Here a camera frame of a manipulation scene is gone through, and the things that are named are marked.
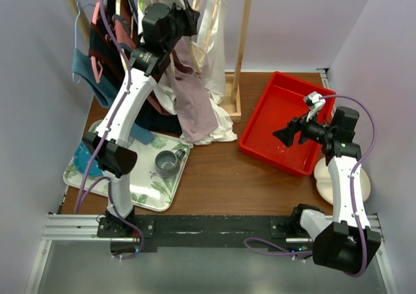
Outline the wooden hanger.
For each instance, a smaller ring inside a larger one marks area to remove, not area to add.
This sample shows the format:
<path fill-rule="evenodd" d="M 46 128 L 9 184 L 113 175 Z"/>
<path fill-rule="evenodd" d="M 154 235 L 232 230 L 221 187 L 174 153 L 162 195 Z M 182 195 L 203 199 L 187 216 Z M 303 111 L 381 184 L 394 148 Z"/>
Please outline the wooden hanger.
<path fill-rule="evenodd" d="M 192 0 L 191 7 L 201 12 L 202 20 L 198 30 L 196 40 L 189 40 L 190 54 L 194 63 L 194 69 L 198 75 L 203 73 L 203 66 L 207 62 L 207 54 L 211 44 L 211 37 L 214 25 L 217 20 L 219 5 L 221 0 Z"/>

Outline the white tank top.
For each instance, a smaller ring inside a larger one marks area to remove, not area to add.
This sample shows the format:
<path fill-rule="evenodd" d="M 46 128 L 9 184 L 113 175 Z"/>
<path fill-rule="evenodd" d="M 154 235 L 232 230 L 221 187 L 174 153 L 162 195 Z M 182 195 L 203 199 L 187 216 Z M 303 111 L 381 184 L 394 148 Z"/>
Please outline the white tank top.
<path fill-rule="evenodd" d="M 207 62 L 204 64 L 203 73 L 200 75 L 204 87 L 217 104 L 224 99 L 226 94 L 224 29 L 227 9 L 228 4 L 225 0 L 221 0 L 206 58 Z"/>

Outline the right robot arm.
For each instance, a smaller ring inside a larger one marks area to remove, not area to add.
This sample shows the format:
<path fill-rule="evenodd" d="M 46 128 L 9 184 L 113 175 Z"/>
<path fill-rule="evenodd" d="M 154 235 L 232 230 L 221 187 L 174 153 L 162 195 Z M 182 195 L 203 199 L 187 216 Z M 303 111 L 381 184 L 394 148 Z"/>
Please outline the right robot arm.
<path fill-rule="evenodd" d="M 338 107 L 330 122 L 317 117 L 293 118 L 273 136 L 291 147 L 296 134 L 299 143 L 312 140 L 322 145 L 333 191 L 333 216 L 328 221 L 319 209 L 305 204 L 294 208 L 289 228 L 296 237 L 307 234 L 313 240 L 312 258 L 317 265 L 361 276 L 381 244 L 381 235 L 371 229 L 361 191 L 361 148 L 354 143 L 359 113 Z"/>

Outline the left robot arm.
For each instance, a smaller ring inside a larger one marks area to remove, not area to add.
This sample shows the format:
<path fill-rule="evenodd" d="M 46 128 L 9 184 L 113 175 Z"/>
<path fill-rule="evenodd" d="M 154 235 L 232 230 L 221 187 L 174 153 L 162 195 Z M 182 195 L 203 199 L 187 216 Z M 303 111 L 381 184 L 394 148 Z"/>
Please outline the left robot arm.
<path fill-rule="evenodd" d="M 147 97 L 171 63 L 170 55 L 183 36 L 197 33 L 199 13 L 188 0 L 159 0 L 142 18 L 138 44 L 126 57 L 127 72 L 106 118 L 83 142 L 108 181 L 108 206 L 103 227 L 120 237 L 138 235 L 131 202 L 130 173 L 137 154 L 127 147 L 131 128 Z"/>

